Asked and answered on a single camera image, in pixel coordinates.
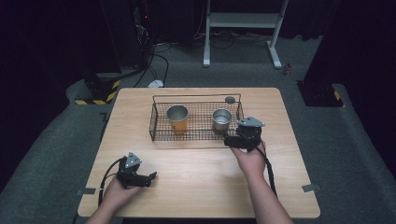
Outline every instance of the yellow and black tape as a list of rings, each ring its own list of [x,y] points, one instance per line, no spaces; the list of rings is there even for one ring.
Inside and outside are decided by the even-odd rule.
[[[338,91],[334,90],[334,96],[335,96],[335,99],[337,100],[337,104],[339,106],[345,107],[343,101],[341,100],[341,95],[338,93]]]
[[[75,99],[77,105],[108,105],[116,96],[117,88],[120,85],[120,81],[117,80],[113,83],[111,91],[104,99]]]

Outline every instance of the metal stand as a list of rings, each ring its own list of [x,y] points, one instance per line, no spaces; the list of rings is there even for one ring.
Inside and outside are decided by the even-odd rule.
[[[210,66],[210,28],[211,27],[246,27],[246,28],[272,28],[272,40],[267,41],[274,67],[281,69],[282,64],[277,56],[275,44],[279,30],[285,17],[289,0],[284,0],[279,13],[211,13],[210,0],[207,0],[206,30],[204,47],[204,67]]]

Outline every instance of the black wire basket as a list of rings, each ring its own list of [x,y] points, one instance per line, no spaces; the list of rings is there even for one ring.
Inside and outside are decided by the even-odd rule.
[[[221,140],[221,134],[215,134],[212,128],[212,114],[215,110],[225,108],[232,114],[227,134],[236,135],[236,121],[244,118],[241,94],[210,95],[154,95],[151,110],[149,134],[152,141],[195,141]],[[175,134],[166,112],[172,105],[184,105],[189,110],[187,130]]]

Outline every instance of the gray fabric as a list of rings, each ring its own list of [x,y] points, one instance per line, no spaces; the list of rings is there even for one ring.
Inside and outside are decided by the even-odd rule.
[[[334,85],[345,107],[306,107],[296,85],[304,79],[320,39],[279,38],[276,49],[292,73],[275,70],[265,43],[235,43],[211,49],[211,66],[203,68],[203,48],[173,45],[157,52],[169,61],[168,87],[276,87],[290,116],[306,169],[321,210],[319,218],[296,218],[295,223],[396,223],[396,184],[356,115],[342,85]],[[213,45],[224,45],[212,41]],[[169,46],[159,46],[157,51]],[[163,79],[165,62],[152,63]],[[125,78],[121,88],[134,86],[140,75]],[[147,72],[137,87],[146,88],[153,75]],[[65,93],[70,105],[26,154],[0,195],[0,223],[72,223],[92,164],[100,146],[103,115],[110,105],[75,105],[82,80]],[[83,223],[78,217],[76,223]],[[115,218],[113,223],[121,223]]]

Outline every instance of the metal cup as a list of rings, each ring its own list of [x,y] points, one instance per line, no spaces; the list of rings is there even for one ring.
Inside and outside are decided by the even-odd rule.
[[[187,116],[189,110],[184,105],[172,105],[166,111],[166,116],[176,135],[184,134],[187,131]]]
[[[230,121],[233,115],[231,112],[224,108],[219,108],[213,112],[213,133],[224,135],[227,133]]]

